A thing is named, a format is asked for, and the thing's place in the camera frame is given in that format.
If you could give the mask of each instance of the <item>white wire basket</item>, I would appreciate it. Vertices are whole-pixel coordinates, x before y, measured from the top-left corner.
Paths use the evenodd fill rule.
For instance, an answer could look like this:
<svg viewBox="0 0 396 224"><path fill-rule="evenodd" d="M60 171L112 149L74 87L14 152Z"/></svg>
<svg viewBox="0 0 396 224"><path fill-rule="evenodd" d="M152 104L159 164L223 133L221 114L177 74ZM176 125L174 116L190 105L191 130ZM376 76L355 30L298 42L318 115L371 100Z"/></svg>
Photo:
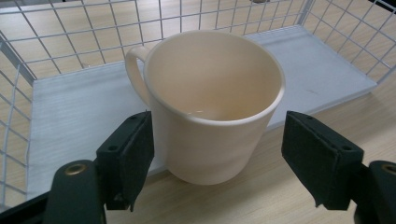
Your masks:
<svg viewBox="0 0 396 224"><path fill-rule="evenodd" d="M269 129L287 110L318 112L395 73L395 7L383 1L21 2L0 5L0 211L49 190L63 164L93 160L127 117L148 109L124 69L133 46L198 29L258 42L286 76ZM149 173L162 169L154 160Z"/></svg>

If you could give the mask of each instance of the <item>metal grid panel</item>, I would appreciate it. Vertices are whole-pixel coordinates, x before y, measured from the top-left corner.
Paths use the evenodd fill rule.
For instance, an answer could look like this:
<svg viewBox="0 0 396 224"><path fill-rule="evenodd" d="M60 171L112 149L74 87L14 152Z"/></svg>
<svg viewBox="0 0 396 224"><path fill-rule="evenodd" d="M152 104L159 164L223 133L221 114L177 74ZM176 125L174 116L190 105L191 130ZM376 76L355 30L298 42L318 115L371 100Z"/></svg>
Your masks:
<svg viewBox="0 0 396 224"><path fill-rule="evenodd" d="M373 17L377 3L393 11ZM31 85L38 78L122 61L132 46L152 47L184 31L215 29L249 35L295 24L303 25L378 82L395 72L395 7L383 1L48 0L38 6L13 4L0 8L0 211L25 200L27 183L15 182L14 177L27 175ZM371 35L362 38L361 33Z"/></svg>

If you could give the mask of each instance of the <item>mug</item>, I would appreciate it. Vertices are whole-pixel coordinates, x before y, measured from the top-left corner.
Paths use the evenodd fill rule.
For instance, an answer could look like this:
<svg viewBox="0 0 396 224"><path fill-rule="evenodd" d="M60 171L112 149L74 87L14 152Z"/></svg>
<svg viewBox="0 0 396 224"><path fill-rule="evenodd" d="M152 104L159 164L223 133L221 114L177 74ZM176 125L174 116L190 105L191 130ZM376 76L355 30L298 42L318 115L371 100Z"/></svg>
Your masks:
<svg viewBox="0 0 396 224"><path fill-rule="evenodd" d="M144 63L140 74L136 59ZM277 60L245 37L189 31L125 57L151 110L155 156L175 176L213 185L236 176L285 91Z"/></svg>

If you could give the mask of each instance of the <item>white tray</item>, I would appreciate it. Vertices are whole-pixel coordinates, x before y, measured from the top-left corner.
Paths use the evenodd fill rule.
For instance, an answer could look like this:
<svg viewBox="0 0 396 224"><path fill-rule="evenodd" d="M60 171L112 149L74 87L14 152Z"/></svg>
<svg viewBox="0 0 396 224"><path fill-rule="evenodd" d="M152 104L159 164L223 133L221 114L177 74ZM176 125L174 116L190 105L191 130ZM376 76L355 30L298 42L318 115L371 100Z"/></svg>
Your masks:
<svg viewBox="0 0 396 224"><path fill-rule="evenodd" d="M285 96L267 129L284 122L287 110L312 114L369 92L370 78L301 26L249 35L279 60ZM43 78L34 83L28 198L50 189L56 170L95 151L129 116L149 110L138 98L124 63ZM164 170L154 159L149 174Z"/></svg>

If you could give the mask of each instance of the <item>mug handle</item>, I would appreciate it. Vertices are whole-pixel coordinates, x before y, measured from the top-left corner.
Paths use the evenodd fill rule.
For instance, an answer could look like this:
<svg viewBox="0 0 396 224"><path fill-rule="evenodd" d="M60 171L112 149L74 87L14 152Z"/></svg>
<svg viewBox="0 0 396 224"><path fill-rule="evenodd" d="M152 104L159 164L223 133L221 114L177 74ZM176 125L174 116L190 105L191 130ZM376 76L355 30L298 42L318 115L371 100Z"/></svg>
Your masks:
<svg viewBox="0 0 396 224"><path fill-rule="evenodd" d="M128 77L134 87L134 90L147 106L149 106L149 91L142 78L142 74L140 74L139 68L137 67L136 59L140 59L145 63L148 55L149 49L144 46L140 46L128 50L125 56L125 68Z"/></svg>

